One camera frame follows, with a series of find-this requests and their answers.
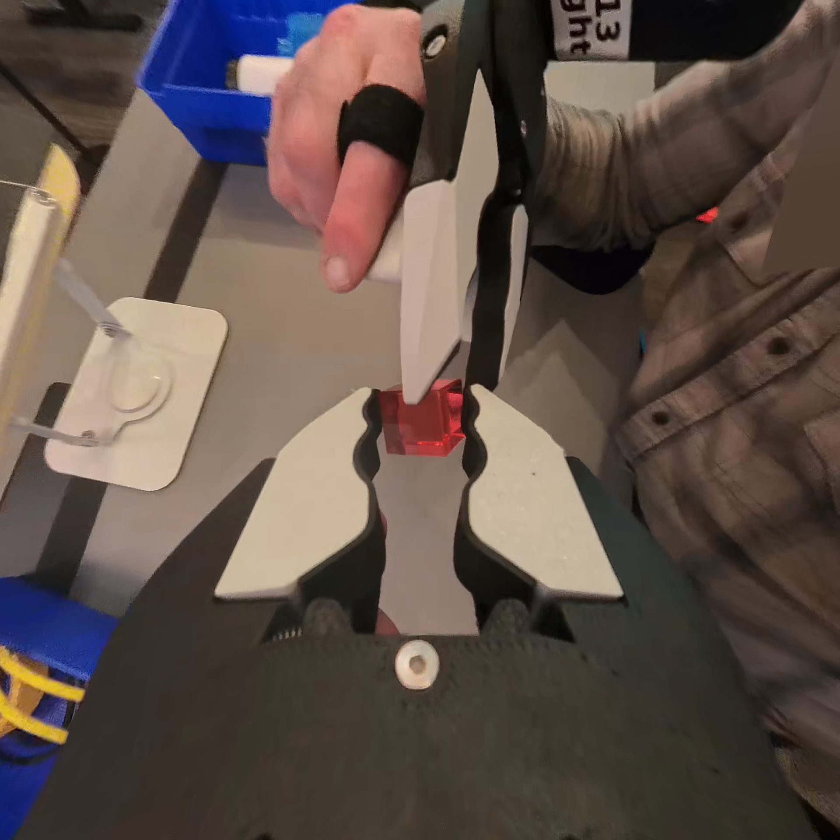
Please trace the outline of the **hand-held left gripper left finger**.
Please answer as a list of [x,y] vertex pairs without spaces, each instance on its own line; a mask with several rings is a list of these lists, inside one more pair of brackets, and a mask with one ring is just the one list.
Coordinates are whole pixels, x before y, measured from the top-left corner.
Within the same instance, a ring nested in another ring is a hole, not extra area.
[[379,392],[362,387],[278,453],[215,589],[224,601],[353,600],[385,567]]

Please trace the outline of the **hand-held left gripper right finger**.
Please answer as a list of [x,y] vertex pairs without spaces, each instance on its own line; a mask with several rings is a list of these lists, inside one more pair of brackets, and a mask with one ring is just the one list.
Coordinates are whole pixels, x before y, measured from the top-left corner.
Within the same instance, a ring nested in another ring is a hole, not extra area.
[[623,588],[563,447],[482,385],[465,394],[454,565],[476,602],[618,602]]

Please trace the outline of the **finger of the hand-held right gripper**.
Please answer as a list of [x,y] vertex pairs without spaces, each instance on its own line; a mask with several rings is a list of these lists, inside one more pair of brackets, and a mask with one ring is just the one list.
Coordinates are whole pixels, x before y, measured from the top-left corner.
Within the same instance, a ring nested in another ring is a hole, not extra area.
[[494,197],[485,207],[470,283],[469,353],[465,386],[494,391],[505,373],[529,260],[526,207]]
[[409,405],[425,398],[461,341],[480,218],[493,190],[494,110],[478,72],[454,179],[414,187],[402,208],[400,341]]

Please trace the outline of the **red transparent cube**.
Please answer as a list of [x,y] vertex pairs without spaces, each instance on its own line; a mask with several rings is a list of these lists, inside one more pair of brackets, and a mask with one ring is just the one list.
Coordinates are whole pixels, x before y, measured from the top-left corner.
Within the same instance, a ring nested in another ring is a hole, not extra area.
[[400,385],[380,391],[382,435],[388,455],[446,457],[465,439],[460,379],[436,380],[421,402],[405,402]]

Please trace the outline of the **person's right forearm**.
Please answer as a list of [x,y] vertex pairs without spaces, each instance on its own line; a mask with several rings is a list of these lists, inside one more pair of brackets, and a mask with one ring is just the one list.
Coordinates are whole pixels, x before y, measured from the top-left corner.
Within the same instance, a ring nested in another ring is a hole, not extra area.
[[823,62],[695,65],[627,115],[547,99],[538,246],[649,245],[719,206],[816,100]]

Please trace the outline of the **person's right hand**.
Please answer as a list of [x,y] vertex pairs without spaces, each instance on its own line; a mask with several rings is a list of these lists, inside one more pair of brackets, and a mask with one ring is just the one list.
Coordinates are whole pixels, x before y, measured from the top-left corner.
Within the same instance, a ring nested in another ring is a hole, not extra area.
[[341,6],[298,51],[276,88],[266,153],[269,190],[320,236],[320,270],[331,291],[350,292],[366,276],[410,173],[363,141],[350,145],[341,164],[342,105],[369,85],[386,85],[423,106],[421,29],[413,10]]

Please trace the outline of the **light blue item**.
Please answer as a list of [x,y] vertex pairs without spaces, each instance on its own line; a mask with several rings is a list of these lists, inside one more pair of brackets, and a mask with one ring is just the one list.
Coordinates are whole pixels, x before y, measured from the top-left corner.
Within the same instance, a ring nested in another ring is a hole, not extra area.
[[293,58],[300,47],[319,34],[323,20],[320,13],[295,12],[285,16],[285,34],[277,39],[276,55]]

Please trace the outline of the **white marker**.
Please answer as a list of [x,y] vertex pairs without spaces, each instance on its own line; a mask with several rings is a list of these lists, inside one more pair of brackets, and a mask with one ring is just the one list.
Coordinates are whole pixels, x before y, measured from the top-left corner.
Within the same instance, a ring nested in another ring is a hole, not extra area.
[[271,98],[294,64],[293,58],[283,56],[244,55],[231,59],[225,71],[226,89]]

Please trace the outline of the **blue plastic bin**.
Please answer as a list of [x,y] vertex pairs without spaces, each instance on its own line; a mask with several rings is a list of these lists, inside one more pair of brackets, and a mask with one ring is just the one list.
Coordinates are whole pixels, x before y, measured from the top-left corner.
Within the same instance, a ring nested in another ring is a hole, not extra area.
[[169,2],[138,86],[204,159],[264,166],[270,98],[226,89],[227,63],[244,55],[277,56],[285,16],[326,16],[341,5],[344,1]]
[[2,839],[35,803],[117,625],[21,577],[2,578]]

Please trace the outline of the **wooden board with black panel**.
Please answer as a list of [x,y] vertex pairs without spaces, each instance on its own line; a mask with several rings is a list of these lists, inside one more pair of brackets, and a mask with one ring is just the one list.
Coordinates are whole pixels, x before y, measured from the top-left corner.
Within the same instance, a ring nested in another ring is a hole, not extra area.
[[81,188],[76,165],[55,141],[2,161],[1,447],[8,448],[30,346],[64,248]]

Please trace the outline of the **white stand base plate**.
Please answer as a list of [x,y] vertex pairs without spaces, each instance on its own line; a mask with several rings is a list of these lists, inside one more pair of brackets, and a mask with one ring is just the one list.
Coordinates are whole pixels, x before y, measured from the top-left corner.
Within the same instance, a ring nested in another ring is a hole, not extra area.
[[59,410],[45,462],[57,473],[134,490],[181,471],[228,336],[219,312],[123,297],[109,312],[128,335],[97,331]]

